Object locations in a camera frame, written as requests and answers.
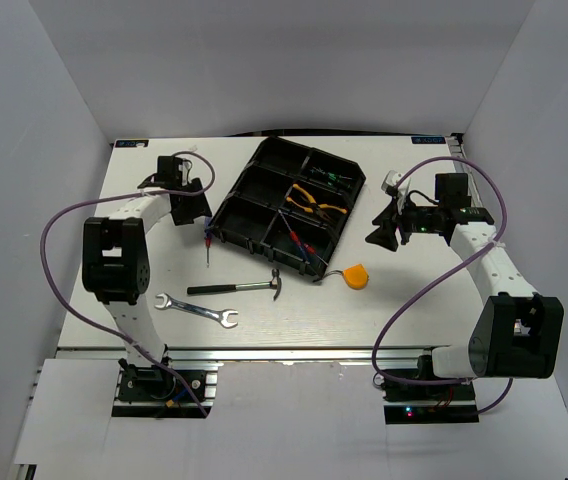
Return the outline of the yellow black pliers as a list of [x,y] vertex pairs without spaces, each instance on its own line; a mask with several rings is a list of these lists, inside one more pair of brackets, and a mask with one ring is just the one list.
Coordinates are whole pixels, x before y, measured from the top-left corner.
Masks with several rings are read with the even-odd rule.
[[309,214],[316,213],[319,209],[315,198],[298,183],[292,185],[286,202]]
[[309,203],[305,208],[305,211],[326,223],[335,222],[335,219],[332,217],[333,213],[339,213],[342,215],[346,215],[348,213],[348,210],[345,208],[329,204],[318,204],[316,202]]

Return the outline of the black green precision screwdriver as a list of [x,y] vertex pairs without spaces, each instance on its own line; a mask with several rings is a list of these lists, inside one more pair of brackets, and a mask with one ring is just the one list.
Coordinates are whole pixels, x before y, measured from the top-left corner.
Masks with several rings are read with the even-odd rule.
[[327,172],[327,171],[320,169],[320,168],[317,168],[317,167],[312,167],[310,169],[310,172],[315,176],[326,178],[329,181],[335,181],[335,180],[340,179],[339,175],[336,175],[336,174],[331,173],[331,172]]

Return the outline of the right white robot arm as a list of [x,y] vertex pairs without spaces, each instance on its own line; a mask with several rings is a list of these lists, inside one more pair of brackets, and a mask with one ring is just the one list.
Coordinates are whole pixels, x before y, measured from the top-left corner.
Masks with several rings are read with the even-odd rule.
[[412,384],[423,396],[436,399],[452,383],[474,378],[550,377],[564,317],[560,300],[541,295],[519,273],[498,241],[488,210],[473,206],[466,174],[436,175],[431,206],[413,202],[409,185],[400,173],[387,174],[382,189],[391,202],[374,219],[376,229],[367,242],[396,251],[413,234],[442,237],[483,302],[469,339],[422,355]]

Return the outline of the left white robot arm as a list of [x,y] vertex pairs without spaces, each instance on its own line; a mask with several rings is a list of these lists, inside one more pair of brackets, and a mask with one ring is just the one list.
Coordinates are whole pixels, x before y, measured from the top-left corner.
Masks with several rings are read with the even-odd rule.
[[163,399],[175,387],[148,306],[151,269],[146,235],[167,218],[179,227],[212,214],[202,181],[191,178],[183,152],[160,156],[157,169],[139,185],[144,193],[106,217],[83,226],[82,283],[112,317],[126,349],[125,369],[143,369],[141,387]]

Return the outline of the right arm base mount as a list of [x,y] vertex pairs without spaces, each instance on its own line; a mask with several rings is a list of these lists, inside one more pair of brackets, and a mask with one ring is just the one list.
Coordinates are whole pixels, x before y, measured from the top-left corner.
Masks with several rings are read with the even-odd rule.
[[386,425],[478,423],[475,390],[470,384],[412,386],[375,373],[373,386],[383,393]]

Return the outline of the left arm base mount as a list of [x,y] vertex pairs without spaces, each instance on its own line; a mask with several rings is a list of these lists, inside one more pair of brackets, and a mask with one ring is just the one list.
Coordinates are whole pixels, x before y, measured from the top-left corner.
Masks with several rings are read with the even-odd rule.
[[136,367],[125,359],[120,359],[118,366],[111,409],[114,418],[204,419],[212,408],[220,364],[170,364],[193,394],[173,375],[156,366]]

